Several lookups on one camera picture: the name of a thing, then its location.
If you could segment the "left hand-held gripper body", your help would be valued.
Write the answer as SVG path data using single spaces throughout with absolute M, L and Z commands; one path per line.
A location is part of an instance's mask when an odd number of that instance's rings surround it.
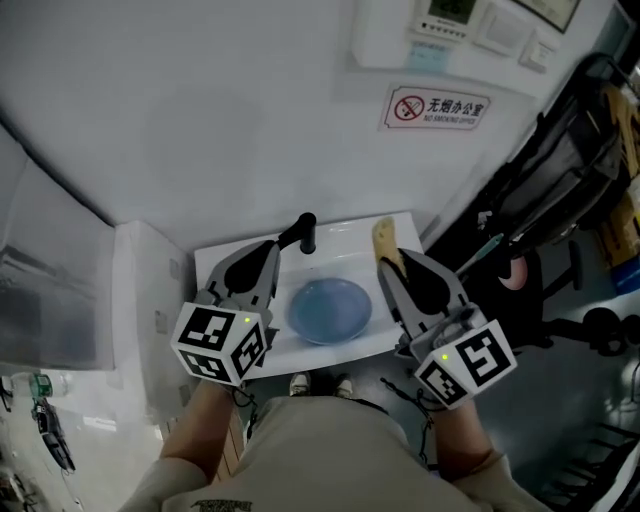
M 183 304 L 170 345 L 187 373 L 225 386 L 239 386 L 264 362 L 277 330 L 270 326 L 274 297 L 201 290 Z

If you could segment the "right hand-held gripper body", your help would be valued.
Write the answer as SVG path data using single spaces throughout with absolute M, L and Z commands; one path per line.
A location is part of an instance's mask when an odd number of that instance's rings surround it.
M 403 335 L 398 357 L 415 361 L 413 376 L 447 409 L 455 409 L 517 367 L 498 321 L 469 303 L 414 340 Z

